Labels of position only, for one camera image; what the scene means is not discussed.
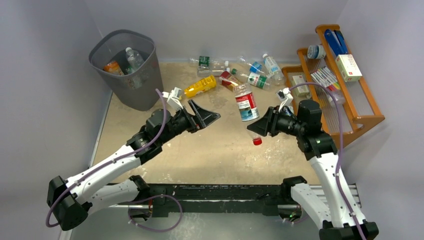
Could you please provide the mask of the yellow plastic bottle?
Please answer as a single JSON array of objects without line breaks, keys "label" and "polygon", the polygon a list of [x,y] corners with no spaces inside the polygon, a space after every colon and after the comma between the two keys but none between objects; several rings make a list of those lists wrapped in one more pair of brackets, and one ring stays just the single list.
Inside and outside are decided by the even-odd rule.
[{"label": "yellow plastic bottle", "polygon": [[193,98],[197,95],[205,93],[217,86],[217,81],[214,76],[204,77],[183,90],[184,98]]}]

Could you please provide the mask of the amber tea bottle red label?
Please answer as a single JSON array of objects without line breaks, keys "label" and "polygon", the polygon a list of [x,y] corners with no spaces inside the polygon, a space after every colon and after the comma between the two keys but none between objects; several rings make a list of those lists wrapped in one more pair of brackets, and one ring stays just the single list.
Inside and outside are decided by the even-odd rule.
[{"label": "amber tea bottle red label", "polygon": [[218,82],[220,85],[224,86],[230,91],[234,91],[235,87],[242,85],[235,76],[233,76],[230,72],[224,71],[218,78]]}]

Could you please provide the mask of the green white label bottle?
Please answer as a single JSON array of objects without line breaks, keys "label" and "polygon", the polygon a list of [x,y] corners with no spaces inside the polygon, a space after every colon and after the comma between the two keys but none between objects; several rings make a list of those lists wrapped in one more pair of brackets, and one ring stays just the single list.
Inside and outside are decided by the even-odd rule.
[{"label": "green white label bottle", "polygon": [[230,73],[242,83],[248,83],[256,88],[266,91],[271,89],[270,80],[266,76],[251,71],[246,72],[236,68],[233,68]]}]

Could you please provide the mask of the clear bottle white cap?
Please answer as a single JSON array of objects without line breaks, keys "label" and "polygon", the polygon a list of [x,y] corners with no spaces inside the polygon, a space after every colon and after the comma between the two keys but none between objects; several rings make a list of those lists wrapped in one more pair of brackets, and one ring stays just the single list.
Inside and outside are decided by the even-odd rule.
[{"label": "clear bottle white cap", "polygon": [[126,59],[134,72],[137,71],[145,62],[141,54],[131,47],[127,47],[125,49],[125,54]]}]

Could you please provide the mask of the orange label bottle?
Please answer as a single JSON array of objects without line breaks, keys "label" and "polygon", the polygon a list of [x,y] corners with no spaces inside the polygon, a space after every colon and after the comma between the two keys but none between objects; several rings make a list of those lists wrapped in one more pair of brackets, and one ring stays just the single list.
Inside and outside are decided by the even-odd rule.
[{"label": "orange label bottle", "polygon": [[107,73],[110,73],[110,74],[116,75],[116,76],[124,76],[125,75],[124,72],[122,71],[120,65],[115,60],[112,60],[108,64],[106,64],[103,67],[103,70]]}]

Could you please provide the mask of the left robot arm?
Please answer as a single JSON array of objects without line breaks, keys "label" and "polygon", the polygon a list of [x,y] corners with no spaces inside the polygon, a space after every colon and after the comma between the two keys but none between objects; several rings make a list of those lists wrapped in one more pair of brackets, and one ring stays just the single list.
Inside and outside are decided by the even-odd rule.
[{"label": "left robot arm", "polygon": [[142,205],[151,199],[151,188],[139,175],[114,185],[110,182],[153,159],[174,137],[185,131],[196,133],[221,117],[193,100],[189,100],[188,104],[193,114],[185,107],[177,110],[175,115],[166,109],[155,110],[145,125],[114,154],[75,176],[53,178],[48,185],[47,205],[50,209],[46,226],[56,226],[50,223],[51,216],[54,216],[57,225],[68,231],[103,208],[127,202]]}]

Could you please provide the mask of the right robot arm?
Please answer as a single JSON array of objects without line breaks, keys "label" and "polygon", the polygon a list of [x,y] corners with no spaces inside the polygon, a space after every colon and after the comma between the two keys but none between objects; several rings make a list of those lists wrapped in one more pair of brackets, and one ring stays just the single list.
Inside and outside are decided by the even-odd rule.
[{"label": "right robot arm", "polygon": [[247,129],[263,137],[279,133],[296,137],[299,149],[320,181],[326,202],[301,176],[285,178],[280,196],[288,204],[300,204],[316,224],[321,240],[373,240],[379,234],[378,226],[366,219],[355,201],[338,165],[342,151],[323,131],[321,117],[320,105],[307,99],[299,103],[297,115],[269,107]]}]

